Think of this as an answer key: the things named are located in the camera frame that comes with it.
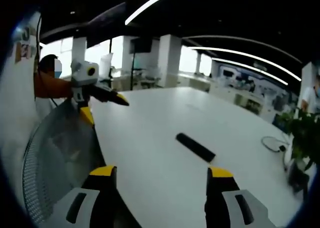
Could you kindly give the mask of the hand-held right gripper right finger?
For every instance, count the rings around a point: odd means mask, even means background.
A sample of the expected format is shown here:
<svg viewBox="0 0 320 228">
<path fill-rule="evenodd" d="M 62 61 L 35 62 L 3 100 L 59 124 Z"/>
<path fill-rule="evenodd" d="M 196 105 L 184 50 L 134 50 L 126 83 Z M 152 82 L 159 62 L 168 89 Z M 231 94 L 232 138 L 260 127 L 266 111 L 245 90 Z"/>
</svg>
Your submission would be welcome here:
<svg viewBox="0 0 320 228">
<path fill-rule="evenodd" d="M 274 228 L 267 207 L 246 189 L 240 189 L 233 174 L 210 166 L 207 170 L 206 202 L 208 228 Z"/>
</svg>

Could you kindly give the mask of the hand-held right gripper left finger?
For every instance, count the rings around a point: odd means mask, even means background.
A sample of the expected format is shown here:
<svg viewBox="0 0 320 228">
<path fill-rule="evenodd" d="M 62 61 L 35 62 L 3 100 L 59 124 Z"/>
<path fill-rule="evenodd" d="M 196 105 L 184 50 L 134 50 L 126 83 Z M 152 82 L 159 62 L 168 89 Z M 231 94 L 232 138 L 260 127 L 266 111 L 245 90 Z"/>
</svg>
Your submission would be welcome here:
<svg viewBox="0 0 320 228">
<path fill-rule="evenodd" d="M 81 187 L 60 199 L 42 226 L 113 228 L 117 206 L 117 167 L 106 165 L 91 171 Z"/>
</svg>

